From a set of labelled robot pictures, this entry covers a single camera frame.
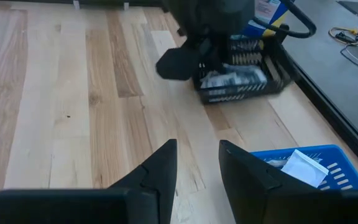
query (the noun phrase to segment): label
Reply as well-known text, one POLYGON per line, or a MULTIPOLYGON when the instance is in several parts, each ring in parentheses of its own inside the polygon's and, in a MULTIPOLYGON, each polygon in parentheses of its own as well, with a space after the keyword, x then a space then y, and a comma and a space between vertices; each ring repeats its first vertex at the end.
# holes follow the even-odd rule
MULTIPOLYGON (((280 3, 280 0, 255 0, 255 17, 269 24, 280 3)), ((259 29, 265 29, 253 20, 249 21, 248 24, 259 29)))

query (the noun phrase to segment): blue tray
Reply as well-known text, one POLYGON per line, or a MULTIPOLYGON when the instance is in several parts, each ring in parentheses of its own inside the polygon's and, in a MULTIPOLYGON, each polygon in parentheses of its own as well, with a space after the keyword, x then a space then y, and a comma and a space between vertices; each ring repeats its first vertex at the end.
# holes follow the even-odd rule
POLYGON ((251 152, 263 161, 288 160, 293 151, 297 149, 328 169, 328 175, 318 186, 320 190, 358 190, 358 173, 336 145, 298 147, 292 149, 277 149, 270 151, 251 152))

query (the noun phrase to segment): gray countertop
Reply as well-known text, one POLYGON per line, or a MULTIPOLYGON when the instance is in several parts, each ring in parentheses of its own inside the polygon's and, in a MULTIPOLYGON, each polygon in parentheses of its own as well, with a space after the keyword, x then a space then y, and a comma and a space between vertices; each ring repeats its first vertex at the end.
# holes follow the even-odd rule
MULTIPOLYGON (((317 33, 309 39, 287 37, 284 47, 358 129, 358 67, 339 53, 344 45, 328 36, 332 27, 358 28, 358 17, 333 0, 296 0, 295 4, 317 25, 317 33)), ((285 23, 291 30, 306 31, 290 13, 285 23)), ((358 57, 358 47, 350 51, 358 57)))

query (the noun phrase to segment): wooden floor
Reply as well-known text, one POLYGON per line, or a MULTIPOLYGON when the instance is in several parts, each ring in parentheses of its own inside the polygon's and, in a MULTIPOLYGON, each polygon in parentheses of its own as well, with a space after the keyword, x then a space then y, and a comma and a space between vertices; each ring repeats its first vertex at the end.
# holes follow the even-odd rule
POLYGON ((103 188, 178 139, 172 223, 234 223, 218 141, 247 151, 337 144, 358 159, 296 86, 203 106, 155 63, 183 43, 157 8, 74 10, 0 2, 0 189, 103 188))

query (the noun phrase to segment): cable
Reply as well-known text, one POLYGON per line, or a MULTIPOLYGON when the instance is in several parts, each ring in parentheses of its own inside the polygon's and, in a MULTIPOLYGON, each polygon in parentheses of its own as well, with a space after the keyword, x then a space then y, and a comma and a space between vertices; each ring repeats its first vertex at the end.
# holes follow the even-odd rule
POLYGON ((343 28, 343 27, 333 27, 331 28, 329 31, 328 31, 328 34, 336 41, 342 43, 342 44, 350 44, 348 42, 345 42, 343 40, 339 40, 334 34, 333 34, 333 31, 347 31, 347 32, 350 32, 352 35, 355 36, 355 41, 356 43, 358 43, 358 30, 357 29, 348 29, 348 28, 343 28))
POLYGON ((309 32, 294 32, 294 31, 290 31, 290 30, 285 30, 285 29, 281 29, 277 26, 273 26, 270 25, 264 21, 261 21, 260 19, 254 17, 253 20, 256 24, 266 27, 266 29, 270 29, 272 31, 276 31, 276 32, 283 32, 286 35, 289 35, 290 37, 295 37, 295 38, 300 38, 300 39, 304 39, 304 38, 308 38, 311 37, 312 35, 314 35, 316 33, 317 27, 316 25, 311 21, 311 19, 309 19, 309 17, 307 15, 305 15, 298 7, 296 7, 291 0, 280 0, 285 7, 288 8, 288 10, 296 17, 298 18, 308 29, 309 32))
POLYGON ((357 61, 358 61, 358 58, 356 57, 356 56, 354 56, 348 49, 347 49, 347 47, 348 46, 351 46, 350 44, 348 44, 348 45, 346 45, 341 51, 340 51, 340 53, 341 53, 341 55, 343 56, 343 57, 345 57, 346 59, 348 59, 350 62, 352 62, 354 65, 357 65, 358 66, 358 63, 355 63, 352 59, 350 59, 348 56, 346 56, 344 53, 343 53, 343 51, 346 51, 350 56, 352 56, 354 59, 356 59, 357 61))

